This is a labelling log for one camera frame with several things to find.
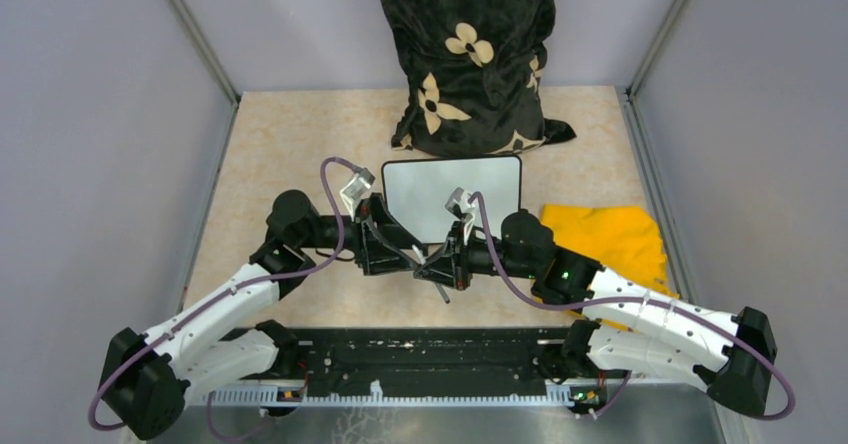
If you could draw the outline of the white marker pen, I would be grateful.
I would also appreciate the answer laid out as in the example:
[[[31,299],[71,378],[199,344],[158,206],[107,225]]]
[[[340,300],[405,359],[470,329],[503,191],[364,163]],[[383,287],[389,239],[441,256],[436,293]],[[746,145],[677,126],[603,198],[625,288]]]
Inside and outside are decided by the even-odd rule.
[[[448,272],[445,264],[444,247],[430,246],[424,248],[413,245],[412,251],[418,260],[418,266],[413,271],[413,277],[433,283],[444,303],[450,304],[451,299],[446,289],[453,284],[453,275]]]

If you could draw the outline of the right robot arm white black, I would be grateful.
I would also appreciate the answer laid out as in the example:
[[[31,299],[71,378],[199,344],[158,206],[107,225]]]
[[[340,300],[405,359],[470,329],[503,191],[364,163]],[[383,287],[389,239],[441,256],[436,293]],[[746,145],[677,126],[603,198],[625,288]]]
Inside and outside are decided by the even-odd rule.
[[[533,285],[520,299],[544,310],[576,311],[562,346],[576,376],[620,370],[688,384],[738,414],[768,420],[777,346],[768,316],[745,307],[711,310],[642,286],[601,262],[556,244],[554,231],[527,210],[507,216],[498,236],[468,215],[434,252],[414,244],[416,276],[457,290],[474,274]]]

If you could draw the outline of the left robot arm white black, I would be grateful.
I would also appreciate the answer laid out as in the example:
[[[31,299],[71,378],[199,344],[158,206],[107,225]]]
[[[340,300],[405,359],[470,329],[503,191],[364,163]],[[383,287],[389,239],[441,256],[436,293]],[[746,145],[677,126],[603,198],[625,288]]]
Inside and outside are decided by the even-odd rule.
[[[379,193],[357,195],[341,212],[321,215],[300,190],[280,194],[266,220],[264,242],[236,273],[181,313],[143,332],[125,328],[110,340],[88,417],[102,430],[106,404],[142,440],[168,430],[195,398],[243,377],[292,375],[300,363],[294,335],[268,320],[237,326],[277,304],[344,251],[367,275],[412,272],[426,257],[424,243],[390,213]]]

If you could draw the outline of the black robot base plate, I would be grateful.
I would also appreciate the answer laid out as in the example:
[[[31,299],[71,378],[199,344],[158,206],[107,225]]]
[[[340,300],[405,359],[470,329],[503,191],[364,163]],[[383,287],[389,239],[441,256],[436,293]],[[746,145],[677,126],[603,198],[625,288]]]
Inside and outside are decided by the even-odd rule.
[[[306,381],[309,397],[541,396],[548,381],[624,377],[564,350],[566,327],[294,328],[284,361],[250,379]]]

